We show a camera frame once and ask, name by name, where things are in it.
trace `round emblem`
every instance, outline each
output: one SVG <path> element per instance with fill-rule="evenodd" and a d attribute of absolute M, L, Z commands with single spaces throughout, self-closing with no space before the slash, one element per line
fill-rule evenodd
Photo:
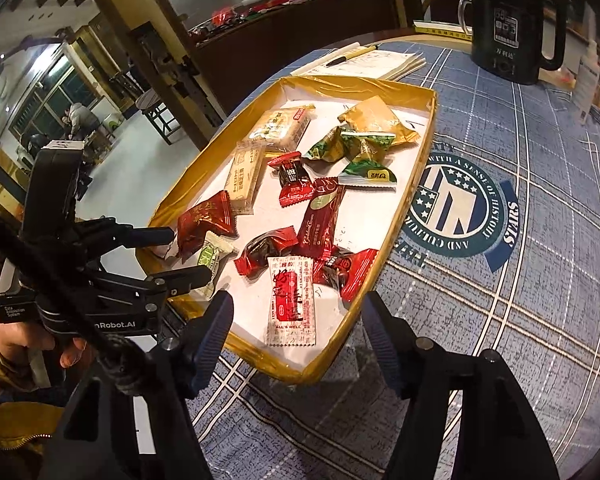
<path fill-rule="evenodd" d="M 402 230 L 433 253 L 468 257 L 494 245 L 504 224 L 491 177 L 461 156 L 432 152 Z"/>

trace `black cable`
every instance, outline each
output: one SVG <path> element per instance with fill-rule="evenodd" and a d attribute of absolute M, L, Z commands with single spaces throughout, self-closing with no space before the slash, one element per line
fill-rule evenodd
<path fill-rule="evenodd" d="M 101 357 L 110 362 L 120 360 L 120 351 L 77 308 L 77 298 L 56 276 L 49 264 L 29 245 L 20 240 L 0 219 L 0 250 L 47 299 L 61 312 Z"/>

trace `open notebook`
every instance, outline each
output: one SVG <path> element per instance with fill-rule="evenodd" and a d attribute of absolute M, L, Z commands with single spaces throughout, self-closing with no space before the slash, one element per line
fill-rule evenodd
<path fill-rule="evenodd" d="M 422 54 L 400 54 L 389 50 L 372 50 L 334 66 L 325 66 L 336 57 L 362 49 L 352 43 L 308 63 L 292 72 L 292 75 L 348 75 L 373 79 L 400 79 L 425 64 Z"/>

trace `tray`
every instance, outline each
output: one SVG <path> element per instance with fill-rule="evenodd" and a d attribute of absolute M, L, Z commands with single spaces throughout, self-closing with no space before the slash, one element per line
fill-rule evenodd
<path fill-rule="evenodd" d="M 288 383 L 311 383 L 319 380 L 340 348 L 360 314 L 362 296 L 371 290 L 386 261 L 395 237 L 406 215 L 433 138 L 436 113 L 436 93 L 433 90 L 397 82 L 344 76 L 285 77 L 274 83 L 233 120 L 200 153 L 180 180 L 157 207 L 150 227 L 175 227 L 178 216 L 196 203 L 206 200 L 224 187 L 236 142 L 243 139 L 260 116 L 270 108 L 315 104 L 317 117 L 309 124 L 298 150 L 305 152 L 337 124 L 337 115 L 346 107 L 374 95 L 379 95 L 403 120 L 411 122 L 422 136 L 418 143 L 397 148 L 385 158 L 396 174 L 395 192 L 347 187 L 338 213 L 335 241 L 337 245 L 357 252 L 378 249 L 372 269 L 360 293 L 350 304 L 339 298 L 336 290 L 324 285 L 314 286 L 317 342 L 315 346 L 269 347 L 263 343 L 270 308 L 270 279 L 266 270 L 252 282 L 238 276 L 229 256 L 218 279 L 216 289 L 225 288 L 234 297 L 234 325 L 226 347 L 245 359 L 254 368 Z M 336 176 L 346 165 L 341 160 L 333 165 L 307 163 L 312 178 Z M 282 209 L 278 204 L 280 184 L 272 170 L 264 170 L 256 194 L 254 215 L 236 217 L 238 238 L 232 243 L 239 251 L 253 237 L 271 229 L 294 225 L 300 227 L 308 202 Z M 145 272 L 159 272 L 183 266 L 180 261 L 167 267 L 165 261 L 149 250 L 137 250 L 136 257 Z M 184 266 L 193 266 L 193 256 Z M 195 294 L 170 300 L 187 318 L 199 316 L 206 303 Z"/>

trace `white bottle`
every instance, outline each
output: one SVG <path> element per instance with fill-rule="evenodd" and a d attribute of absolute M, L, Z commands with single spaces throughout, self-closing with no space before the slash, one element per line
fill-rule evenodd
<path fill-rule="evenodd" d="M 589 40 L 587 51 L 580 58 L 576 86 L 571 93 L 571 102 L 577 107 L 577 120 L 580 124 L 587 121 L 599 80 L 598 44 L 595 40 Z"/>

